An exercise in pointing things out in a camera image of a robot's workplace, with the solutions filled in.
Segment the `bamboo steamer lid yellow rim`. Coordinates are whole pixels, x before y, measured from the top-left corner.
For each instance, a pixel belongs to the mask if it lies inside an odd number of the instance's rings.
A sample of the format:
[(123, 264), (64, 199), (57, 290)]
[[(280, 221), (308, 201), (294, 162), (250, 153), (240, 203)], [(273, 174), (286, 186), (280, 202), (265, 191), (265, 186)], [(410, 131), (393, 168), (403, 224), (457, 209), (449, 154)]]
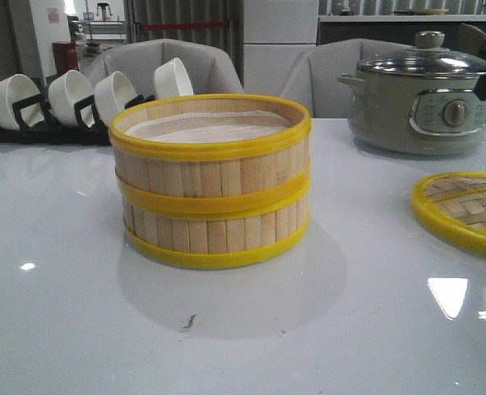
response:
[(425, 177), (412, 188), (410, 205), (418, 222), (436, 236), (486, 255), (486, 172)]

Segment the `bamboo steamer top tier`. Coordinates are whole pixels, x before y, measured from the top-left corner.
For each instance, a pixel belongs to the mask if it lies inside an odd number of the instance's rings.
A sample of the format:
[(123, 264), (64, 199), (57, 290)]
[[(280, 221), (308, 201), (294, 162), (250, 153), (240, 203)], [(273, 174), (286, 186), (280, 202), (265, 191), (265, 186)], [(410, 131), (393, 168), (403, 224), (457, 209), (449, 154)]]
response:
[[(141, 122), (187, 113), (270, 111), (294, 122), (237, 142), (169, 143), (132, 137)], [(158, 215), (222, 219), (281, 207), (310, 183), (308, 110), (266, 95), (207, 94), (155, 100), (116, 115), (109, 126), (124, 199)]]

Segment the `bamboo steamer tier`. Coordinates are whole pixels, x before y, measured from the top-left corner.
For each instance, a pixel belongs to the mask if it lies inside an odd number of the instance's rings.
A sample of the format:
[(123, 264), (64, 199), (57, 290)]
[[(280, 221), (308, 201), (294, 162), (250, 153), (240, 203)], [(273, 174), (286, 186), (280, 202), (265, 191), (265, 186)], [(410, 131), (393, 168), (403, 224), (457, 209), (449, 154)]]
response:
[(123, 201), (126, 236), (134, 248), (193, 269), (243, 267), (280, 256), (304, 237), (308, 222), (308, 193), (267, 212), (215, 220), (161, 216)]
[[(270, 111), (294, 122), (237, 142), (169, 143), (132, 137), (141, 122), (187, 113)], [(158, 215), (222, 219), (281, 207), (310, 183), (308, 110), (266, 95), (207, 94), (155, 100), (116, 115), (109, 126), (124, 199)]]

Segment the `glass pot lid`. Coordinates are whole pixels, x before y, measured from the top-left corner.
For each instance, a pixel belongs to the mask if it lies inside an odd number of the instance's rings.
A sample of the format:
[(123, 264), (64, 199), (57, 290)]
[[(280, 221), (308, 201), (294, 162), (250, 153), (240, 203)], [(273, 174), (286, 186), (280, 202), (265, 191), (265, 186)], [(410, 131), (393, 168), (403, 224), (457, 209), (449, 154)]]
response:
[(440, 31), (420, 31), (414, 36), (414, 47), (364, 59), (358, 63), (357, 69), (407, 77), (473, 78), (486, 75), (486, 60), (443, 48), (444, 39), (445, 34)]

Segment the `grey-green electric cooking pot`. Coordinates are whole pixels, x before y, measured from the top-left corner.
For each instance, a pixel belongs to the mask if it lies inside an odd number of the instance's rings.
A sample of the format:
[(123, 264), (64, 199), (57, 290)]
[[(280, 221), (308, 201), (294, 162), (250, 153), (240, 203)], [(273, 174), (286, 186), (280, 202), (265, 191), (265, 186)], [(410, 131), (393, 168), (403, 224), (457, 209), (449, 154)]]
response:
[(423, 156), (458, 155), (486, 142), (486, 99), (476, 80), (357, 71), (337, 80), (351, 87), (349, 128), (378, 148)]

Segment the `grey chair right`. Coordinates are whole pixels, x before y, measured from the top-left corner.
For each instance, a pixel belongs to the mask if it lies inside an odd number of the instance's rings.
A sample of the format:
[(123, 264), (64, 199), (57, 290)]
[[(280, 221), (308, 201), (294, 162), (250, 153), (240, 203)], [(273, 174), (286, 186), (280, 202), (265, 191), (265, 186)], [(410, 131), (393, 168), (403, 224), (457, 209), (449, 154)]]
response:
[(347, 39), (318, 45), (296, 58), (279, 97), (304, 105), (314, 118), (346, 119), (351, 89), (339, 82), (338, 76), (354, 72), (363, 59), (407, 47), (374, 39)]

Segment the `white steamer liner cloth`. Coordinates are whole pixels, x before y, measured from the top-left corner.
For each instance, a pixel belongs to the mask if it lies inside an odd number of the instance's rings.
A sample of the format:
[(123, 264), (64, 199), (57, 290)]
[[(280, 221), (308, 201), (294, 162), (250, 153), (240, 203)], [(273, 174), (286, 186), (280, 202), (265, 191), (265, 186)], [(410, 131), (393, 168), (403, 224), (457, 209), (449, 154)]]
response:
[(130, 127), (126, 134), (153, 142), (237, 142), (270, 136), (293, 125), (285, 116), (270, 111), (202, 112), (144, 121)]

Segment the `white bowl rightmost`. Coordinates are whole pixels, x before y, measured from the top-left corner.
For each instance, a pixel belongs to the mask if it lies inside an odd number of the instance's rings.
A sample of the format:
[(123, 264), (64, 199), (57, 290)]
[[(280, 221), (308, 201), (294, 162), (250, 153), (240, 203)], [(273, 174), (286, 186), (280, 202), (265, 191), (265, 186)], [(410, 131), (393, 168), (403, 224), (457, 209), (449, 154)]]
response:
[(156, 68), (153, 81), (157, 100), (194, 94), (187, 69), (180, 58), (173, 58)]

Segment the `white bowl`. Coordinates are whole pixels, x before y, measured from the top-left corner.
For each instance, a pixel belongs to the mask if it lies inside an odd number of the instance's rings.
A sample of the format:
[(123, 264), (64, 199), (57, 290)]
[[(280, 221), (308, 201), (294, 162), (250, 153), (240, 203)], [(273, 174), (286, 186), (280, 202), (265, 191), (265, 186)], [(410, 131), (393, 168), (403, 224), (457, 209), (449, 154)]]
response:
[(156, 68), (153, 81), (157, 100), (194, 94), (187, 69), (180, 58), (173, 58)]
[(17, 131), (19, 125), (12, 105), (37, 94), (37, 85), (26, 75), (14, 74), (0, 81), (0, 127)]
[(137, 97), (129, 78), (120, 71), (108, 75), (95, 86), (95, 106), (106, 127), (114, 116), (125, 110), (125, 105)]
[(93, 94), (93, 87), (87, 78), (77, 70), (69, 70), (49, 86), (49, 103), (53, 115), (61, 124), (77, 127), (74, 104)]

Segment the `bamboo steamer bottom tier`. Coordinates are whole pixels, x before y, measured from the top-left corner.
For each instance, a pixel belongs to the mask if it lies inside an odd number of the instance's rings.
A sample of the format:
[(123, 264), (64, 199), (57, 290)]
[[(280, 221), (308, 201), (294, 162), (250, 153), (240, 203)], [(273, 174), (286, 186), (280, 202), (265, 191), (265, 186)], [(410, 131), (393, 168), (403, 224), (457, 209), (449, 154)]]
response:
[(126, 236), (134, 248), (193, 269), (243, 267), (280, 256), (304, 237), (308, 222), (308, 193), (267, 212), (215, 220), (161, 216), (123, 201)]

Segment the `black dish rack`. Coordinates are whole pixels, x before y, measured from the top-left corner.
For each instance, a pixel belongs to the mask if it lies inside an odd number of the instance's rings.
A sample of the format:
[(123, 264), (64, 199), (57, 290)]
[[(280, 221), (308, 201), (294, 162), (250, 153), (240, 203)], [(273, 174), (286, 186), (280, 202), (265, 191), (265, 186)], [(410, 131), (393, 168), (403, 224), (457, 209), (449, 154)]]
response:
[[(39, 114), (44, 116), (44, 120), (30, 126), (22, 118), (22, 111), (33, 105), (39, 106)], [(110, 144), (108, 128), (100, 119), (92, 95), (74, 104), (74, 127), (60, 124), (52, 115), (50, 103), (41, 93), (18, 100), (12, 108), (15, 110), (17, 128), (10, 130), (0, 127), (0, 143), (98, 146)]]

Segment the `white bowl leftmost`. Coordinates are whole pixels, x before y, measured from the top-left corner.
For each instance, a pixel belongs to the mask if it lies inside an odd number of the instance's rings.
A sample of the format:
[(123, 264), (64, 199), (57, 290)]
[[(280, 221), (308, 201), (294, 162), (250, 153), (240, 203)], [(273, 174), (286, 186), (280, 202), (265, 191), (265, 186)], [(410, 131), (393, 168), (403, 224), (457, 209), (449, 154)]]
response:
[(0, 81), (0, 127), (17, 131), (19, 125), (12, 105), (37, 94), (37, 85), (26, 75), (14, 74)]

